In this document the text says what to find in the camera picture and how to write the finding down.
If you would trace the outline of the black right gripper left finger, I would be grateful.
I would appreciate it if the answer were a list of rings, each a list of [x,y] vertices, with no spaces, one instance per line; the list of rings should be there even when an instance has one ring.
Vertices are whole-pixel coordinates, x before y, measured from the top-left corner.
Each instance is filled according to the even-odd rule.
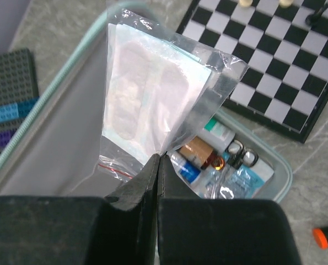
[[[153,264],[159,164],[103,198],[0,196],[0,264]]]

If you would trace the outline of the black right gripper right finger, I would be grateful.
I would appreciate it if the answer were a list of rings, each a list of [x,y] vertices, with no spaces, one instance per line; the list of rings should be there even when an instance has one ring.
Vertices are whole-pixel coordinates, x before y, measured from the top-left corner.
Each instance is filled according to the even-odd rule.
[[[201,199],[159,163],[158,252],[161,264],[301,264],[279,204],[260,199]]]

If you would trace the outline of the small red bottle cap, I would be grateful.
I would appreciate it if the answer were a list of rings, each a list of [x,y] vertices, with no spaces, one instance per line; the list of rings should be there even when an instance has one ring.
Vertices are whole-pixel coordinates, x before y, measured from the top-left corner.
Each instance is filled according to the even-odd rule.
[[[222,170],[225,166],[225,160],[221,156],[216,156],[212,162],[210,163],[210,166],[215,170]]]

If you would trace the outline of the blue white mask packet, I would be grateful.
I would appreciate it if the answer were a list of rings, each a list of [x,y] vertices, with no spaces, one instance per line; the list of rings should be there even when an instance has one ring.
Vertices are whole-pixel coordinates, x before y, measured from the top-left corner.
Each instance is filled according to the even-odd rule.
[[[205,199],[251,199],[273,175],[273,168],[263,161],[237,169],[226,165],[221,171],[210,172],[197,193]]]

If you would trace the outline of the brown orange syrup bottle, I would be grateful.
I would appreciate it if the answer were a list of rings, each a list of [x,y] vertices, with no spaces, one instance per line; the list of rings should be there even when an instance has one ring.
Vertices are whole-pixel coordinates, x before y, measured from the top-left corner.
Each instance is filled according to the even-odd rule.
[[[198,136],[182,146],[179,153],[200,169],[206,169],[217,157],[216,150]]]

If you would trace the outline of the black binder clip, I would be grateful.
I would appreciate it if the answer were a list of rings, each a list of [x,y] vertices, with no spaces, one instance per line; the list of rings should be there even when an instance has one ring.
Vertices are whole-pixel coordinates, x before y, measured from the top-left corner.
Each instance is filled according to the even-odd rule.
[[[223,153],[226,164],[213,187],[214,198],[233,199],[245,198],[251,187],[250,176],[241,166],[254,166],[259,157],[252,149],[234,139]]]

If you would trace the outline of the white medicine bottle green label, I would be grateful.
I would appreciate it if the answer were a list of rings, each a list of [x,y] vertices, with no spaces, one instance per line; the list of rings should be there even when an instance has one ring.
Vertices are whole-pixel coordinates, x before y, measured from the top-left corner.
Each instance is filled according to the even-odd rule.
[[[197,136],[219,153],[223,153],[234,140],[235,132],[216,118],[211,118]]]

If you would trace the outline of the clear plaster strip packet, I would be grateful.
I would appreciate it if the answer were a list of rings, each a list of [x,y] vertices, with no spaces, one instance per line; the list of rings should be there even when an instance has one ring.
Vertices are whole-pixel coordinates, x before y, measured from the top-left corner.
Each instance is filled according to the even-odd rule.
[[[127,8],[107,23],[99,167],[121,181],[192,140],[237,86],[240,58]]]

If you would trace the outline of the blue white bandage roll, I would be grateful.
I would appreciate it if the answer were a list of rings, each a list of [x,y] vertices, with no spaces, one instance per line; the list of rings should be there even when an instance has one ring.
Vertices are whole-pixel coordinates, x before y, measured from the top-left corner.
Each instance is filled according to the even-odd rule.
[[[186,160],[179,153],[172,153],[170,160],[173,164],[175,171],[181,175],[181,178],[188,184],[193,184],[198,180],[201,171],[196,168],[190,161]]]

